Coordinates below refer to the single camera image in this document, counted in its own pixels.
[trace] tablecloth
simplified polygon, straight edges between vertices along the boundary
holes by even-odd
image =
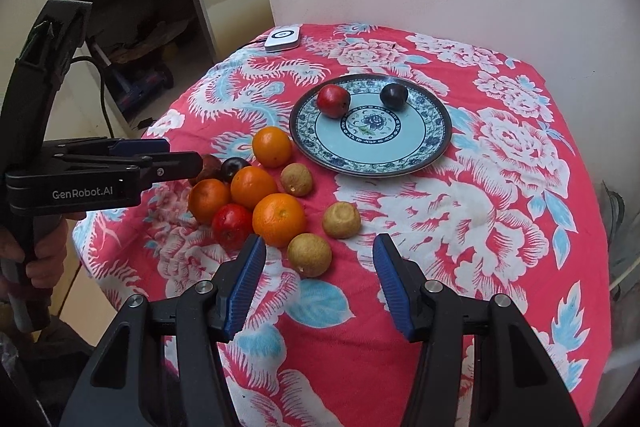
[[[217,64],[146,136],[166,138],[174,151],[253,160],[252,135],[288,129],[304,92],[371,72],[433,92],[453,134],[441,159],[400,178],[335,174],[294,153],[316,182],[301,200],[308,231],[322,234],[334,201],[355,203],[363,227],[330,241],[334,261],[319,279],[301,279],[286,251],[268,249],[245,328],[220,345],[242,423],[399,425],[420,346],[396,331],[385,306],[371,257],[380,232],[460,295],[511,296],[587,421],[610,349],[607,244],[590,179],[542,77],[516,58],[423,34],[366,24],[301,32],[294,50],[251,44]],[[116,308],[132,293],[180,295],[230,258],[188,212],[189,190],[186,181],[156,184],[140,206],[90,212],[74,230],[82,263]],[[167,350],[175,363],[175,339]],[[472,381],[467,339],[458,426],[468,422]]]

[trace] small round fruit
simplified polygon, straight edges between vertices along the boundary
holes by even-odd
[[[402,109],[408,98],[409,91],[402,84],[386,84],[380,91],[380,102],[394,111]]]
[[[327,84],[318,91],[316,105],[329,118],[342,118],[349,111],[351,95],[349,91],[335,84]]]
[[[265,127],[251,142],[255,158],[268,169],[282,167],[291,158],[291,140],[279,127]]]
[[[202,180],[208,180],[210,178],[220,179],[220,167],[222,162],[211,154],[202,155],[202,171],[195,178],[189,178],[191,187],[194,187]]]
[[[284,248],[305,231],[305,209],[289,194],[270,194],[255,205],[253,224],[267,245]]]
[[[189,192],[188,209],[197,222],[209,224],[214,214],[229,201],[231,194],[227,185],[220,180],[202,180]]]
[[[278,191],[276,180],[264,169],[249,165],[238,171],[231,180],[231,201],[253,210],[269,194]]]
[[[348,239],[360,231],[360,213],[346,201],[338,201],[324,211],[324,233],[334,239]]]
[[[240,250],[246,238],[254,233],[251,212],[244,206],[229,203],[220,208],[211,221],[213,238],[226,251]]]
[[[238,174],[238,171],[248,167],[249,165],[251,165],[251,163],[244,158],[238,158],[236,156],[227,158],[222,162],[220,167],[220,178],[222,178],[222,181],[231,183],[231,180],[236,174]]]
[[[302,163],[287,165],[280,173],[280,183],[285,192],[302,198],[314,188],[311,172]]]
[[[305,277],[320,277],[331,264],[331,247],[315,233],[301,233],[287,248],[291,267]]]

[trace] logo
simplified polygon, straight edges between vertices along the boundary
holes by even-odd
[[[285,37],[290,37],[295,33],[293,30],[283,30],[281,32],[274,33],[271,38],[272,39],[283,39]]]
[[[113,187],[54,190],[51,193],[51,196],[55,200],[70,200],[72,198],[95,198],[96,196],[113,196]]]

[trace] plate rim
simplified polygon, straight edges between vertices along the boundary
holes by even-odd
[[[300,113],[300,110],[302,109],[302,106],[311,97],[313,97],[316,93],[318,93],[318,91],[320,91],[324,86],[327,86],[328,84],[341,84],[343,82],[348,82],[350,80],[359,80],[364,78],[375,78],[377,80],[389,80],[392,83],[402,84],[405,87],[411,87],[411,89],[416,89],[418,90],[418,92],[426,96],[430,100],[430,102],[433,103],[433,105],[437,108],[437,110],[439,111],[442,117],[442,121],[445,127],[444,139],[442,140],[442,143],[440,144],[438,149],[436,149],[436,151],[433,154],[431,154],[425,161],[421,162],[418,165],[407,167],[406,169],[403,169],[401,171],[386,172],[383,174],[365,174],[361,172],[360,173],[354,172],[348,169],[343,169],[335,165],[331,165],[331,163],[323,162],[322,160],[319,160],[316,156],[312,155],[308,150],[306,150],[306,147],[300,141],[300,136],[298,136],[298,131],[295,126],[296,119],[298,118],[298,115]],[[381,74],[381,73],[344,74],[341,76],[337,76],[336,78],[331,78],[329,80],[326,80],[321,84],[318,84],[312,87],[305,94],[303,94],[295,103],[295,105],[291,109],[291,114],[289,115],[289,134],[291,135],[291,139],[293,140],[293,143],[296,144],[296,147],[300,152],[303,153],[303,155],[305,155],[308,159],[310,159],[316,165],[325,167],[330,171],[338,172],[340,174],[347,174],[349,176],[355,176],[358,178],[395,178],[396,176],[404,176],[405,174],[411,174],[412,172],[420,171],[428,167],[429,165],[431,165],[434,161],[436,161],[438,158],[440,158],[444,154],[444,152],[447,150],[447,147],[451,143],[452,133],[453,133],[453,128],[451,124],[451,117],[449,116],[449,111],[447,111],[447,107],[444,105],[444,103],[442,103],[442,101],[437,96],[435,96],[431,91],[429,91],[425,87],[422,87],[419,84],[415,84],[414,82],[411,82],[406,78],[400,78],[399,76],[393,76],[390,74]]]

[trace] dark plum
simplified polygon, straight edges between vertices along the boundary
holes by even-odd
[[[249,165],[251,165],[251,163],[244,158],[238,158],[236,156],[227,158],[222,162],[222,167],[220,167],[220,179],[222,179],[223,182],[231,183],[231,180],[238,174],[238,171]]]
[[[394,111],[404,107],[409,91],[402,84],[386,84],[380,91],[380,101]]]

